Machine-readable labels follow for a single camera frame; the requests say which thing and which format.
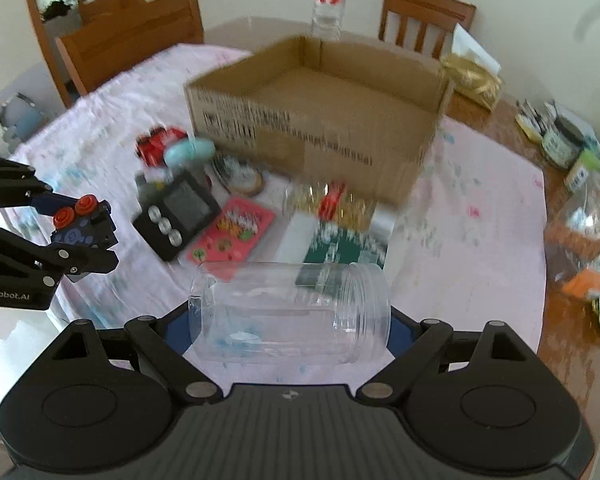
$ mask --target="black lid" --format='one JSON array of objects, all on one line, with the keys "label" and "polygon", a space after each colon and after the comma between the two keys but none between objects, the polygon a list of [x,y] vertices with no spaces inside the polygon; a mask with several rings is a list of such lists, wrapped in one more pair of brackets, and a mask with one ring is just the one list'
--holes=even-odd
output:
[{"label": "black lid", "polygon": [[560,134],[569,142],[575,144],[578,148],[584,145],[584,137],[580,130],[567,118],[557,116],[554,121],[554,126]]}]

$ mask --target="open cardboard box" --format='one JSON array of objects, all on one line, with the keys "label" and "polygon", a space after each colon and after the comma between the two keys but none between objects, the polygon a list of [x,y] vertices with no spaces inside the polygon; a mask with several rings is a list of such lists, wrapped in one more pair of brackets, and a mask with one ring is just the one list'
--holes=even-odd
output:
[{"label": "open cardboard box", "polygon": [[437,61],[296,37],[185,86],[197,134],[309,182],[400,207],[452,94]]}]

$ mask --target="device screen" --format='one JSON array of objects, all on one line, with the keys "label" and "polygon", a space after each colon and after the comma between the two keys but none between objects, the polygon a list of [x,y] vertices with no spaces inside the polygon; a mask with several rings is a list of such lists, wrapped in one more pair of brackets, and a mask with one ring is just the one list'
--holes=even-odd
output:
[{"label": "device screen", "polygon": [[209,214],[211,208],[187,182],[183,182],[164,199],[164,205],[187,231],[191,231]]}]

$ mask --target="ribbed black surface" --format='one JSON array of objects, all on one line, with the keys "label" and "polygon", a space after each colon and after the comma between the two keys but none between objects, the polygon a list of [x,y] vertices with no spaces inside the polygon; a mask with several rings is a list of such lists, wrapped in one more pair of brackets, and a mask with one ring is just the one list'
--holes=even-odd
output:
[{"label": "ribbed black surface", "polygon": [[[468,480],[485,477],[455,470],[428,456],[408,437],[394,412],[358,404],[343,386],[239,385],[219,404],[188,408],[158,447],[127,465],[71,477],[21,467],[4,478]],[[558,468],[525,476],[526,480],[565,478]]]}]

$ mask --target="wooden chair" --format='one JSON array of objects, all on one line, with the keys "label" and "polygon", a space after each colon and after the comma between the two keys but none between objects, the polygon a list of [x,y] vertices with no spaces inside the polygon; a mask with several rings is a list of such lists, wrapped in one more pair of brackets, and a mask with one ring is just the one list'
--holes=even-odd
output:
[{"label": "wooden chair", "polygon": [[427,35],[427,27],[435,25],[441,28],[442,31],[438,33],[432,51],[432,56],[435,59],[439,59],[446,34],[453,32],[456,23],[460,23],[466,30],[471,27],[471,23],[474,20],[475,6],[458,0],[384,0],[382,4],[380,31],[378,33],[380,41],[384,41],[386,20],[389,12],[395,12],[400,15],[400,26],[398,28],[398,36],[395,40],[395,44],[398,46],[404,46],[408,19],[414,18],[419,20],[420,29],[418,30],[418,37],[415,44],[415,51],[419,53],[422,53],[422,47]]},{"label": "wooden chair", "polygon": [[204,43],[198,0],[154,0],[56,38],[80,95],[177,43]]}]

